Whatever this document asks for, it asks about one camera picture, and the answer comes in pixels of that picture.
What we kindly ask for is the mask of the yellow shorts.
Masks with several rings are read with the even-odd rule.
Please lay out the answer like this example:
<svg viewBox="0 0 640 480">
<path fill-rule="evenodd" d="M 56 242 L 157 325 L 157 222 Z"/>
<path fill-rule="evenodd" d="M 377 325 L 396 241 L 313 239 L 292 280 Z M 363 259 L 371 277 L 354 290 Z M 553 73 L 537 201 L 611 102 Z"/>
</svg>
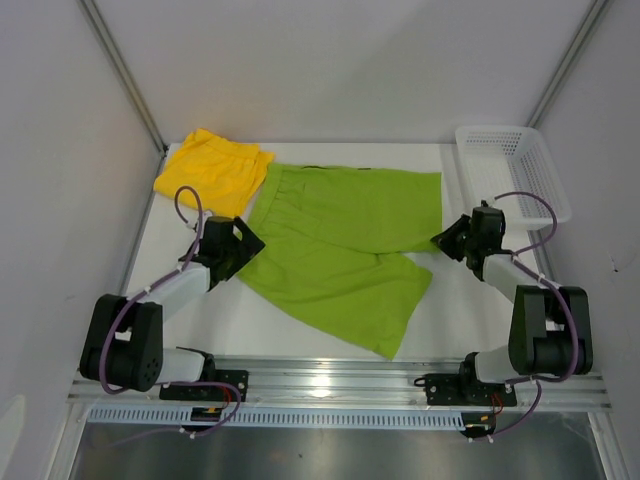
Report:
<svg viewBox="0 0 640 480">
<path fill-rule="evenodd" d="M 154 191 L 225 217 L 242 215 L 264 182 L 275 154 L 206 129 L 190 133 L 167 160 Z"/>
</svg>

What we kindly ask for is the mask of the green shorts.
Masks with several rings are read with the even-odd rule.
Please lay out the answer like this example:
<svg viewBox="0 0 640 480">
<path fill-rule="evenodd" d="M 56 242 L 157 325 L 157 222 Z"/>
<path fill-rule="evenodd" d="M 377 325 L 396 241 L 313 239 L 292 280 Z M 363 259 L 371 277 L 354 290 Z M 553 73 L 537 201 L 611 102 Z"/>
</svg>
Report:
<svg viewBox="0 0 640 480">
<path fill-rule="evenodd" d="M 272 164 L 249 228 L 264 248 L 240 279 L 289 316 L 393 359 L 432 273 L 442 175 Z"/>
</svg>

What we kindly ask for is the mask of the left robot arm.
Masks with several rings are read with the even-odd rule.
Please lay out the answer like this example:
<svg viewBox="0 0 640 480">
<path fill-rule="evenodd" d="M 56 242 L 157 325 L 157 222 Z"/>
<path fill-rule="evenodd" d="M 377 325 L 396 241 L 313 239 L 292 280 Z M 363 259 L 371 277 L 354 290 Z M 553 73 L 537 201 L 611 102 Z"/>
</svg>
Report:
<svg viewBox="0 0 640 480">
<path fill-rule="evenodd" d="M 131 296 L 104 294 L 94 305 L 81 354 L 83 378 L 108 394 L 181 384 L 197 400 L 216 390 L 213 356 L 164 346 L 164 323 L 193 300 L 230 280 L 265 248 L 239 217 L 196 223 L 196 238 L 176 267 Z"/>
</svg>

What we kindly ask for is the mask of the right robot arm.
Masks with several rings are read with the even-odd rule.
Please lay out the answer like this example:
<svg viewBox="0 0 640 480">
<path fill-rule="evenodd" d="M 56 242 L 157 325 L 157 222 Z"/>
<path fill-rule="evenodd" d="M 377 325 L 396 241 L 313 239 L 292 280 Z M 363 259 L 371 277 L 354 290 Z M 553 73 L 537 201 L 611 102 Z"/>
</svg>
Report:
<svg viewBox="0 0 640 480">
<path fill-rule="evenodd" d="M 524 265 L 518 254 L 502 246 L 505 233 L 503 212 L 483 205 L 431 239 L 512 304 L 507 343 L 472 352 L 460 365 L 456 389 L 472 404 L 489 396 L 493 384 L 560 383 L 593 367 L 586 291 L 557 284 Z"/>
</svg>

